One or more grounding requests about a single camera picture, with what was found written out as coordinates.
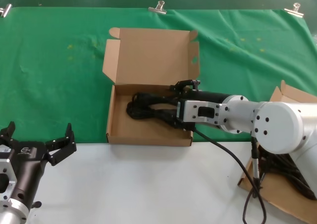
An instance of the white table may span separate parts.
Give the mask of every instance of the white table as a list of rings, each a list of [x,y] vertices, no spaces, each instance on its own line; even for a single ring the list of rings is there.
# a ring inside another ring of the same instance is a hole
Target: white table
[[[246,164],[250,143],[222,143]],[[78,144],[55,167],[47,165],[28,224],[242,223],[247,192],[242,170],[211,143],[192,147]],[[302,224],[265,202],[267,223]],[[247,222],[259,224],[257,199]]]

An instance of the cardboard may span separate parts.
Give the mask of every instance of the cardboard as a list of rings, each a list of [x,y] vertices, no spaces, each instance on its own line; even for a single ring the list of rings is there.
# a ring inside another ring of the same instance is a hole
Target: cardboard
[[[103,73],[112,87],[107,139],[112,144],[190,146],[189,131],[171,128],[158,119],[134,120],[126,106],[137,92],[168,95],[169,85],[199,76],[196,31],[111,28]]]
[[[281,88],[275,88],[270,99],[271,102],[286,103],[317,103],[317,97],[291,87],[281,82]],[[250,159],[246,169],[250,176],[253,176],[252,160]],[[242,175],[238,185],[248,191],[251,190],[251,184]],[[309,224],[317,223],[317,201],[312,201],[302,196],[292,184],[283,176],[267,173],[261,184],[262,197],[280,210],[293,215],[294,217]]]

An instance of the black screw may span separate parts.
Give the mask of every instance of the black screw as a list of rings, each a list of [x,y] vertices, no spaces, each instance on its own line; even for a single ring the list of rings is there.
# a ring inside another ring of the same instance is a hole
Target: black screw
[[[42,203],[40,201],[36,201],[32,204],[31,208],[40,208],[42,206]]]

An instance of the cable bundle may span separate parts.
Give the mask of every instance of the cable bundle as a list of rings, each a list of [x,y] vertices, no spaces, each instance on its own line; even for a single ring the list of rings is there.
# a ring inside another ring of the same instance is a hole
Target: cable bundle
[[[177,106],[175,97],[160,97],[149,93],[136,93],[127,105],[126,112],[133,119],[158,118],[175,127],[177,109],[153,109],[152,105],[171,104]]]
[[[317,200],[304,177],[289,154],[276,155],[260,147],[260,168],[263,173],[276,173],[284,176],[306,198]]]

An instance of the white robotic arm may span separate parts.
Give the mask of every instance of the white robotic arm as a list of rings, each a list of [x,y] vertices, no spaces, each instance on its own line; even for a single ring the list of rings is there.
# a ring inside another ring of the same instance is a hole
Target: white robotic arm
[[[256,103],[238,95],[210,95],[208,101],[179,102],[178,118],[230,133],[248,132],[265,150],[289,153],[317,195],[317,104]]]

